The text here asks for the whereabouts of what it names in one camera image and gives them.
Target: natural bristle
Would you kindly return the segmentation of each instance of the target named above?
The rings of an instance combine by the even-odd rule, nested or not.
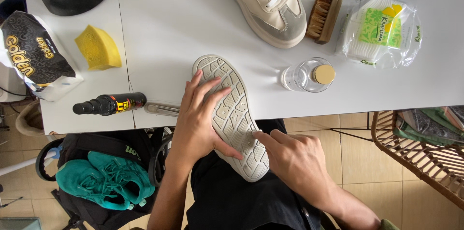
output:
[[[328,9],[332,0],[316,0],[311,10],[306,35],[315,39],[321,36],[322,27],[327,17]]]

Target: person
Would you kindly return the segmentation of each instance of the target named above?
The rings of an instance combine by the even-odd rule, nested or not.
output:
[[[190,171],[195,203],[187,211],[187,229],[335,229],[322,211],[342,229],[397,229],[332,180],[318,138],[287,135],[283,120],[256,121],[262,132],[253,136],[266,147],[270,171],[257,182],[244,180],[213,151],[243,159],[211,125],[214,108],[231,90],[217,91],[204,102],[220,79],[199,86],[200,77],[186,82],[148,230],[181,229]]]

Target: wooden brush handle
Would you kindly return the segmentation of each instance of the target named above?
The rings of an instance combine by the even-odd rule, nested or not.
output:
[[[330,41],[332,31],[334,30],[335,23],[337,22],[338,13],[340,12],[341,3],[343,0],[332,0],[328,9],[327,17],[322,27],[321,36],[316,38],[315,42],[318,44],[326,44]]]

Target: yellow sponge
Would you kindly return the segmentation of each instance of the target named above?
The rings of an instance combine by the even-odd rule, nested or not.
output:
[[[89,70],[121,67],[121,56],[113,39],[102,29],[88,25],[75,40]]]

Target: white sneaker sole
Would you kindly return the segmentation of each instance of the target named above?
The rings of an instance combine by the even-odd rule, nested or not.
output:
[[[243,80],[232,65],[217,55],[204,55],[195,61],[192,75],[198,69],[203,70],[200,84],[214,77],[221,77],[222,83],[211,89],[206,95],[230,86],[232,91],[219,101],[212,114],[212,127],[217,134],[236,150],[243,160],[226,157],[219,151],[217,155],[228,162],[245,180],[255,182],[269,170],[269,158],[266,149],[252,135],[258,130],[248,110],[247,89]]]
[[[306,28],[304,28],[303,31],[296,38],[294,38],[293,40],[290,40],[290,41],[280,40],[280,39],[270,35],[268,32],[266,32],[264,29],[262,29],[255,22],[255,20],[252,17],[251,12],[248,10],[248,7],[245,4],[245,2],[243,2],[243,0],[235,0],[235,1],[239,4],[248,25],[252,28],[252,30],[261,39],[263,39],[265,42],[269,43],[270,45],[272,45],[274,47],[277,47],[277,48],[281,48],[281,49],[288,49],[288,48],[291,48],[291,47],[295,46],[296,44],[300,43],[301,40],[305,37]]]

